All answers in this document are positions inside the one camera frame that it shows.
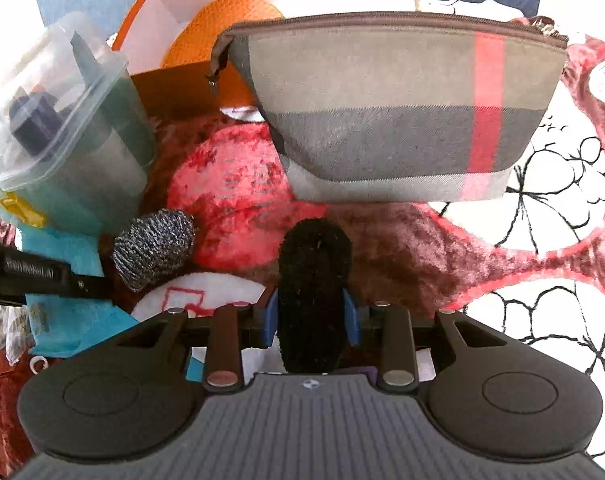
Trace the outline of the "clear plastic toolbox yellow latch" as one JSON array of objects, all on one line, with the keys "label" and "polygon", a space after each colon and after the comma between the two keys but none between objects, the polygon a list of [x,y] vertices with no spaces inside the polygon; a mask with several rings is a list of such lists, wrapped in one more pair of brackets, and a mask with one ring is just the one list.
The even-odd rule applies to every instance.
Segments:
[{"label": "clear plastic toolbox yellow latch", "polygon": [[0,83],[0,217],[97,236],[136,216],[156,156],[128,73],[80,12],[48,26]]}]

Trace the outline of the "teal tissue packet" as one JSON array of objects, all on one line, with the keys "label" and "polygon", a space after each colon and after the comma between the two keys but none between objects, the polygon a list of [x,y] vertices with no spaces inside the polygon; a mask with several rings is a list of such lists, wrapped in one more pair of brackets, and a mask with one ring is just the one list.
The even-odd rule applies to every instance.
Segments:
[{"label": "teal tissue packet", "polygon": [[[97,239],[51,229],[20,228],[22,251],[67,262],[78,274],[103,276]],[[112,301],[28,295],[35,356],[67,359],[135,326]]]}]

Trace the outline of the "orange white cardboard box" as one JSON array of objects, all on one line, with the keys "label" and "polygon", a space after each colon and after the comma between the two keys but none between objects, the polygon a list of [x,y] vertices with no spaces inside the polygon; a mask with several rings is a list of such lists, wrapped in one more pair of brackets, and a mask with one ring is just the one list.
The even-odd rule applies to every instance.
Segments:
[{"label": "orange white cardboard box", "polygon": [[236,70],[223,73],[220,90],[207,75],[214,40],[245,20],[307,15],[414,11],[419,0],[136,0],[115,40],[147,114],[191,117],[220,107],[252,104]]}]

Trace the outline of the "black fuzzy scrunchie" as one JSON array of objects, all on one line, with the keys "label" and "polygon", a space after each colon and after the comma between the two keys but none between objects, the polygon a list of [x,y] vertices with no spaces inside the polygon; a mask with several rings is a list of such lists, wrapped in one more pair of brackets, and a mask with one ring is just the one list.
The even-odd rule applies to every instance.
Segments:
[{"label": "black fuzzy scrunchie", "polygon": [[301,220],[278,251],[276,336],[289,374],[331,373],[348,346],[344,289],[351,242],[324,218]]}]

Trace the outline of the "grey plaid zipper pouch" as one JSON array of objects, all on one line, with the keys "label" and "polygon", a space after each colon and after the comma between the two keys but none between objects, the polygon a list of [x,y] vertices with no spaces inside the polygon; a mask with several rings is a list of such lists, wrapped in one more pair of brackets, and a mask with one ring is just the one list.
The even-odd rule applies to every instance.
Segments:
[{"label": "grey plaid zipper pouch", "polygon": [[549,18],[359,12],[237,23],[210,55],[267,122],[298,200],[492,200],[566,63]]}]

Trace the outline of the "steel wool scrubber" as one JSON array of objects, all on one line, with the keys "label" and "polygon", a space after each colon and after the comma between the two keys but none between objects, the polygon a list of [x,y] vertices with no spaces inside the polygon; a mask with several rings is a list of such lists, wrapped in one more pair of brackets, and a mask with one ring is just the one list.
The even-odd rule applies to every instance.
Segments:
[{"label": "steel wool scrubber", "polygon": [[193,217],[180,209],[134,219],[114,240],[112,261],[120,280],[141,292],[178,271],[193,256],[196,233]]}]

